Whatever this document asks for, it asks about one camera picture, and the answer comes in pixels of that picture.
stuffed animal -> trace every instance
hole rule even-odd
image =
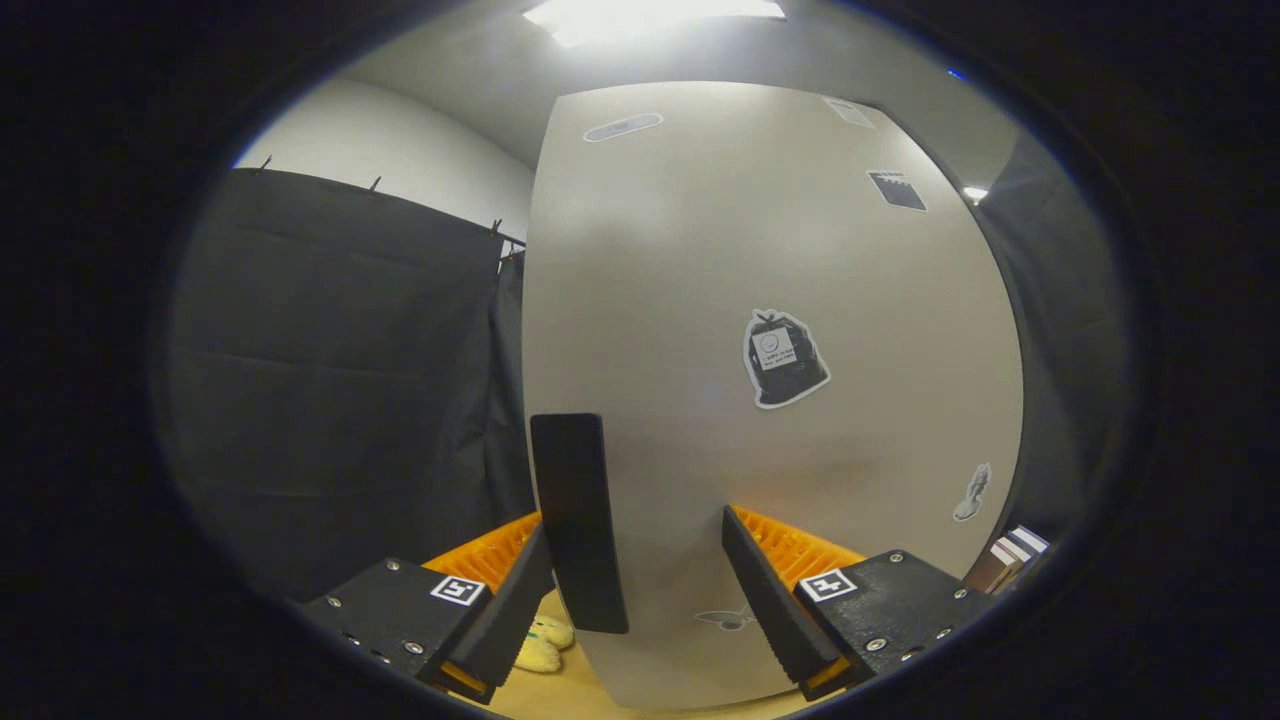
[[[573,644],[573,628],[562,620],[535,615],[516,656],[516,667],[531,673],[554,673],[561,667],[559,651]]]

ceiling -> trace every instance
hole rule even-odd
[[[475,0],[410,29],[342,77],[413,97],[538,167],[561,95],[660,81],[774,85],[878,104],[963,184],[988,187],[1016,126],[922,46],[867,15],[782,0],[783,20],[712,18],[625,44],[566,49],[521,15],[530,0]]]

black curtain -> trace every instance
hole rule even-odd
[[[1135,406],[1132,304],[1110,237],[1062,167],[1034,138],[975,208],[1004,275],[1023,355],[1023,436],[996,532],[1047,539],[1085,510],[1108,446]]]
[[[525,293],[525,254],[502,260],[493,296],[489,328],[493,352],[489,369],[489,415],[485,424],[484,469],[493,498],[494,525],[534,511],[534,480],[529,473],[525,436],[525,386],[520,360],[520,322]]]
[[[503,405],[518,355],[516,382],[490,378],[512,332],[518,352],[500,243],[308,176],[241,169],[216,190],[177,278],[169,445],[197,514],[264,589],[310,600],[532,509],[527,466],[485,441],[515,442],[521,416]]]

trash bag sticker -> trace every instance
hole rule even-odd
[[[831,380],[809,325],[777,310],[751,311],[742,361],[755,386],[755,405],[764,410],[790,405]]]
[[[973,479],[969,480],[969,487],[964,491],[964,500],[951,511],[952,520],[964,523],[977,515],[978,510],[982,510],[982,493],[987,489],[988,482],[991,482],[991,465],[983,462],[973,471]]]
[[[867,174],[876,183],[876,188],[881,191],[884,202],[928,213],[924,200],[920,200],[920,195],[915,192],[911,181],[906,179],[906,173],[897,170],[867,170]]]

gray cabinet door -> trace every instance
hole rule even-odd
[[[746,605],[724,503],[963,577],[1005,502],[1023,387],[1005,286],[965,200],[886,115],[858,110],[868,123],[818,95],[719,82],[556,104],[529,233],[525,409],[603,418],[630,632],[580,637],[621,705],[791,688],[756,623],[696,618]],[[803,322],[829,382],[758,406],[754,310]],[[956,521],[980,464],[982,507]]]

